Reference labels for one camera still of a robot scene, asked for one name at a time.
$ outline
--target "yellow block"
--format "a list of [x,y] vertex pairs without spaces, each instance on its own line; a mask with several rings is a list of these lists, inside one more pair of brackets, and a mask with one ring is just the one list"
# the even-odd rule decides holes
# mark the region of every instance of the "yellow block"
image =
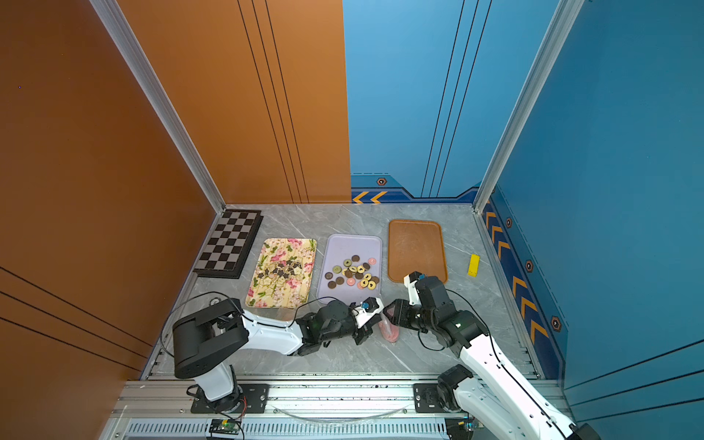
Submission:
[[473,253],[472,259],[470,260],[470,269],[467,271],[467,275],[469,275],[471,277],[476,277],[478,270],[479,270],[479,256],[476,253]]

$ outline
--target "white robotic arm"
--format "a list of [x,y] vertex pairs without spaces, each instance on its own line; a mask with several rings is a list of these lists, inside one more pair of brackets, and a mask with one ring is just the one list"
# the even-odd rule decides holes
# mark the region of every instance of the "white robotic arm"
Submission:
[[438,378],[446,409],[473,415],[499,440],[600,439],[589,425],[577,428],[554,408],[503,355],[486,323],[455,309],[437,277],[414,272],[404,284],[409,300],[395,300],[384,314],[395,325],[433,333],[464,364]]
[[[193,397],[204,398],[216,412],[226,413],[239,399],[237,378],[226,359],[244,348],[304,356],[330,341],[352,336],[357,345],[371,334],[384,308],[378,298],[346,305],[330,301],[316,313],[292,321],[264,318],[243,310],[229,298],[179,319],[173,326],[174,375],[198,384]],[[216,334],[215,328],[221,331]]]
[[[204,308],[174,324],[175,375],[194,379],[199,386],[194,396],[226,413],[239,399],[234,371],[225,363],[236,350],[304,356],[344,336],[352,336],[359,345],[383,311],[392,324],[433,333],[464,364],[438,378],[445,409],[473,415],[499,440],[600,440],[590,426],[578,429],[554,408],[503,355],[486,323],[468,310],[455,309],[437,277],[414,272],[404,282],[409,300],[397,299],[386,308],[378,298],[349,306],[333,300],[293,321],[254,315],[242,310],[236,299]],[[215,325],[223,330],[217,336]]]

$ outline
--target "pink flower pattern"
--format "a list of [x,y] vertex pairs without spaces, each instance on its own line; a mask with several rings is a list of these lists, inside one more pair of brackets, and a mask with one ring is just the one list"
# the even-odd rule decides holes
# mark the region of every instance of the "pink flower pattern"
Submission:
[[313,239],[267,239],[245,304],[295,308],[305,303],[313,278],[316,246]]

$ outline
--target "gray marble floor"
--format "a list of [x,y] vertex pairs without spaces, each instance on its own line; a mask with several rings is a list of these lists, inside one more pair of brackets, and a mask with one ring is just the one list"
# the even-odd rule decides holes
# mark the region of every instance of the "gray marble floor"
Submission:
[[[534,374],[526,349],[520,345],[516,330],[509,318],[469,205],[245,205],[229,206],[229,208],[261,209],[264,216],[242,276],[240,279],[198,278],[191,297],[216,290],[244,300],[264,240],[285,237],[314,238],[318,241],[320,255],[316,258],[313,270],[313,285],[308,297],[311,300],[317,294],[327,238],[337,233],[376,235],[382,239],[384,253],[380,294],[384,303],[388,304],[395,298],[408,296],[403,284],[392,282],[386,274],[389,221],[395,218],[432,220],[438,222],[443,229],[448,266],[446,286],[472,302],[504,353],[516,364],[516,367],[526,375]],[[479,274],[476,278],[467,275],[467,267],[473,253],[481,257]],[[450,296],[458,308],[466,308],[461,299],[454,297],[452,293]],[[179,315],[192,313],[207,305],[209,301],[209,296],[195,299],[185,304]],[[318,303],[310,304],[303,307],[299,315],[316,311],[319,307]],[[259,315],[283,320],[290,320],[294,315],[294,311],[289,309],[250,310]],[[432,335],[425,335],[424,342],[430,347],[437,347]],[[457,358],[449,350],[440,352],[426,350],[420,345],[416,333],[407,329],[401,329],[401,335],[395,344],[386,341],[380,332],[375,330],[375,333],[361,346],[356,346],[352,338],[343,338],[333,341],[329,347],[321,348],[317,353],[308,356],[283,356],[271,351],[240,350],[233,354],[229,361],[238,375],[326,372],[438,374],[458,363]],[[152,374],[172,375],[172,359],[161,356],[159,363],[152,369]]]

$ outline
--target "orange tray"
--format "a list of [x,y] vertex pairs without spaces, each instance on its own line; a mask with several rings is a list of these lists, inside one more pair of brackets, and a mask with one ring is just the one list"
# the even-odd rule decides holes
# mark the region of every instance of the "orange tray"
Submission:
[[442,227],[422,220],[389,222],[389,278],[403,282],[403,277],[417,270],[447,281],[445,245]]

